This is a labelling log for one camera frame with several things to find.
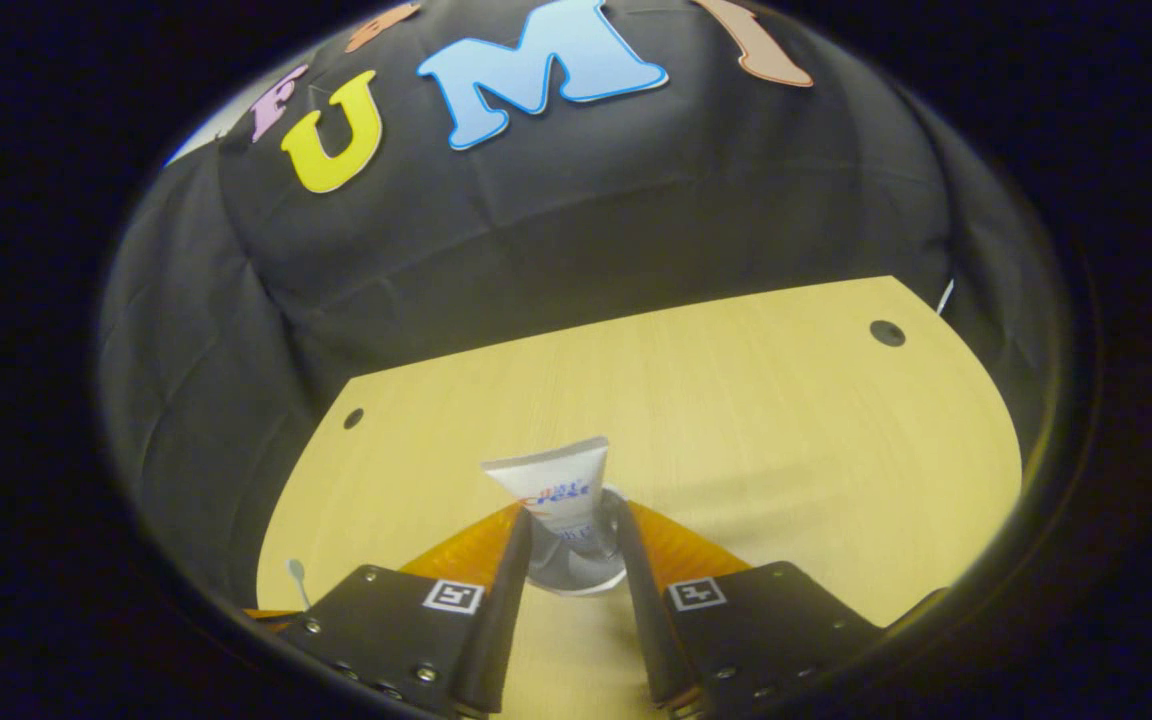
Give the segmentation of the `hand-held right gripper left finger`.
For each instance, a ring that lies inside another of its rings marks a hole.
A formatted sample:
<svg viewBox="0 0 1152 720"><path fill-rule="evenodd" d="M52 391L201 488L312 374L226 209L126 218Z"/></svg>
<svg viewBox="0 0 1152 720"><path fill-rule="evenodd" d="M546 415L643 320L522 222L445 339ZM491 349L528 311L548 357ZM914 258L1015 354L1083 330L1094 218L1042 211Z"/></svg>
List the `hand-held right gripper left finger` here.
<svg viewBox="0 0 1152 720"><path fill-rule="evenodd" d="M420 714L492 717L503 705L531 548L530 516L509 505L401 569L362 564L280 635Z"/></svg>

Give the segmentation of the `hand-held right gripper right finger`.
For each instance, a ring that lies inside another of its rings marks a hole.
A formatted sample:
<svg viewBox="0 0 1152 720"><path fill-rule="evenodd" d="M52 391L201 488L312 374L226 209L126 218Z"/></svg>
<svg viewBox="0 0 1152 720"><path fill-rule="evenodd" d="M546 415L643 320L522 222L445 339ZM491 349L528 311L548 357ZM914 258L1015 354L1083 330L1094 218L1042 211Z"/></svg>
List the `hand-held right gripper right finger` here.
<svg viewBox="0 0 1152 720"><path fill-rule="evenodd" d="M647 685L669 717L826 717L814 683L886 634L791 562L750 564L644 505L616 510Z"/></svg>

